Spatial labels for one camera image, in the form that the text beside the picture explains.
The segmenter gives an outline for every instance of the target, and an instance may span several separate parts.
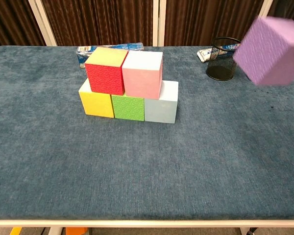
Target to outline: curtain fold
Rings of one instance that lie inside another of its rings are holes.
[[[165,46],[207,46],[216,37],[241,40],[264,0],[167,0]]]
[[[42,0],[59,46],[152,45],[152,0]]]
[[[1,45],[46,45],[27,0],[0,0]]]
[[[294,0],[273,0],[268,15],[294,20]]]

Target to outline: textured cube surface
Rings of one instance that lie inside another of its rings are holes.
[[[294,21],[258,18],[233,56],[256,85],[287,85],[294,80]]]
[[[111,95],[92,92],[88,79],[78,92],[87,115],[114,118]]]
[[[128,96],[158,99],[162,81],[162,52],[130,51],[122,66]]]
[[[178,82],[162,81],[159,99],[145,100],[145,121],[175,123]]]
[[[144,99],[124,95],[112,95],[116,118],[144,121]]]
[[[97,47],[86,60],[86,73],[93,92],[124,93],[122,63],[127,50]]]

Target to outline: wire mesh cup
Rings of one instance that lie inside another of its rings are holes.
[[[233,54],[240,46],[240,41],[235,38],[218,37],[212,43],[210,60],[206,74],[218,81],[227,81],[233,78],[236,63]]]

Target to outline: table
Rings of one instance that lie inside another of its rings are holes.
[[[175,124],[92,117],[76,47],[0,47],[0,226],[294,227],[294,83],[163,51]]]

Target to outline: yellow cube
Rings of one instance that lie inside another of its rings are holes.
[[[78,91],[85,114],[114,118],[110,94],[92,92],[88,78]]]

